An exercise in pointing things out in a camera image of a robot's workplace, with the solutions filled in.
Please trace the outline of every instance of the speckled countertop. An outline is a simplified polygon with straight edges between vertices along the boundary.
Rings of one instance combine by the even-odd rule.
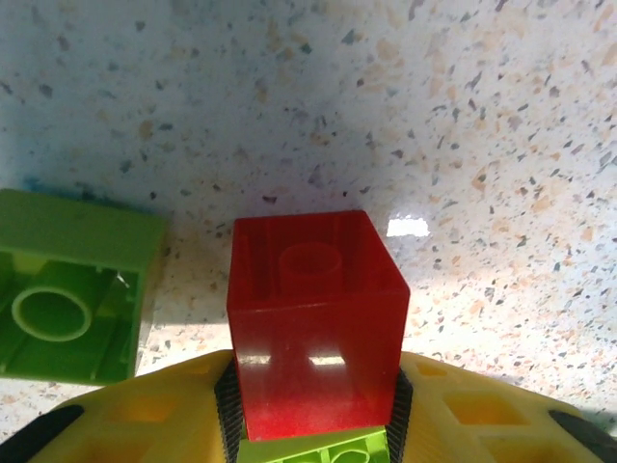
[[[616,21],[611,0],[2,2],[0,186],[172,219],[140,372],[230,346],[233,218],[361,207],[412,287],[405,349],[614,431]],[[0,380],[0,440],[86,389]]]

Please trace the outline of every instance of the lime green brick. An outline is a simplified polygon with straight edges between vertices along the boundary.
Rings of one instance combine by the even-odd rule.
[[[389,463],[383,426],[276,441],[240,441],[237,463]]]
[[[134,376],[165,233],[159,217],[0,190],[0,376]]]

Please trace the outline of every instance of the translucent red block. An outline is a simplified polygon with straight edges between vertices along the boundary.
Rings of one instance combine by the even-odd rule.
[[[362,211],[237,220],[228,318],[249,439],[388,423],[409,296]]]

